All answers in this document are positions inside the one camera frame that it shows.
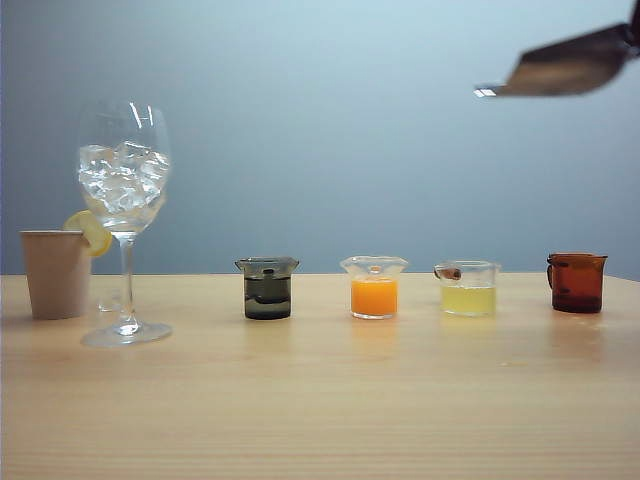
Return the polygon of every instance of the glass beaker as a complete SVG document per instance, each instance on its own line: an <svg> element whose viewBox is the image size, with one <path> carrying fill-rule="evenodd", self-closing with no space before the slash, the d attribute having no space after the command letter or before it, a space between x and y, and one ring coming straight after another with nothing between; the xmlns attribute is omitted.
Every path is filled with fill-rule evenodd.
<svg viewBox="0 0 640 480"><path fill-rule="evenodd" d="M442 310L469 317L495 313L499 271L499 264L485 260L447 260L433 267L440 280Z"/></svg>
<svg viewBox="0 0 640 480"><path fill-rule="evenodd" d="M340 262L351 277L351 314L391 318L398 310L398 274L409 262L400 257L356 256Z"/></svg>
<svg viewBox="0 0 640 480"><path fill-rule="evenodd" d="M300 262L291 257L248 257L235 262L244 272L244 314L255 320L291 315L291 273Z"/></svg>
<svg viewBox="0 0 640 480"><path fill-rule="evenodd" d="M555 310L598 313L602 309L602 276L606 255L567 252L547 258L547 279Z"/></svg>

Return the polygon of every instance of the wine glass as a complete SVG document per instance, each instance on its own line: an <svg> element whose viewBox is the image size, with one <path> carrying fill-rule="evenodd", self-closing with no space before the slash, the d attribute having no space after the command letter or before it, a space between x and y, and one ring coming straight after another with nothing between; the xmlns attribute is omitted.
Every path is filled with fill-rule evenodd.
<svg viewBox="0 0 640 480"><path fill-rule="evenodd" d="M113 347L171 333L168 325L136 318L131 278L134 241L165 202L170 170L169 139L159 109L134 101L101 101L82 113L80 190L89 209L118 240L122 256L119 321L85 335L85 345Z"/></svg>

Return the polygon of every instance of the lemon slice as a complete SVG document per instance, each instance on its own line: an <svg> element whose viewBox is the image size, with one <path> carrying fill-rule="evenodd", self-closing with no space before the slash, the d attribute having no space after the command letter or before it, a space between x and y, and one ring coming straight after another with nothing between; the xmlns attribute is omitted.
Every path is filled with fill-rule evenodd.
<svg viewBox="0 0 640 480"><path fill-rule="evenodd" d="M63 230L81 230L89 242L89 255L99 257L107 253L111 246L111 232L104 228L89 210L81 210L71 215L62 225Z"/></svg>

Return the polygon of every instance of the glass stem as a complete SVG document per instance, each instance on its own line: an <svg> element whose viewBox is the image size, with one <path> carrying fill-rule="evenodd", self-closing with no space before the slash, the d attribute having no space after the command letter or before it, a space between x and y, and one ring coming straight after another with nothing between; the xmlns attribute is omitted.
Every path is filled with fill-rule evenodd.
<svg viewBox="0 0 640 480"><path fill-rule="evenodd" d="M133 242L136 234L131 232L118 232L114 236L120 243L120 255L122 260L122 291L120 323L117 331L121 335L133 335L138 331L140 325L135 317L133 308Z"/></svg>

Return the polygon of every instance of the clear glass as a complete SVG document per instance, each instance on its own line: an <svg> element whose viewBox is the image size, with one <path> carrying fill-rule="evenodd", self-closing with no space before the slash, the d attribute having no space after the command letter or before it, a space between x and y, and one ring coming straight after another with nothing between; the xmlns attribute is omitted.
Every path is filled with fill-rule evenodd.
<svg viewBox="0 0 640 480"><path fill-rule="evenodd" d="M85 345L113 347L148 342L171 333L164 324L136 318L133 304L133 245L165 202L171 170L164 116L134 101L102 101L80 118L77 174L82 196L116 237L122 258L122 293L117 324L88 333Z"/></svg>
<svg viewBox="0 0 640 480"><path fill-rule="evenodd" d="M447 260L433 268L440 279L442 311L468 317L496 311L500 265L486 260Z"/></svg>
<svg viewBox="0 0 640 480"><path fill-rule="evenodd" d="M244 314L254 320L291 315L291 274L299 265L291 257L249 257L235 262L244 272Z"/></svg>
<svg viewBox="0 0 640 480"><path fill-rule="evenodd" d="M398 275L404 258L356 256L340 262L351 277L351 315L367 320L392 318L398 311Z"/></svg>

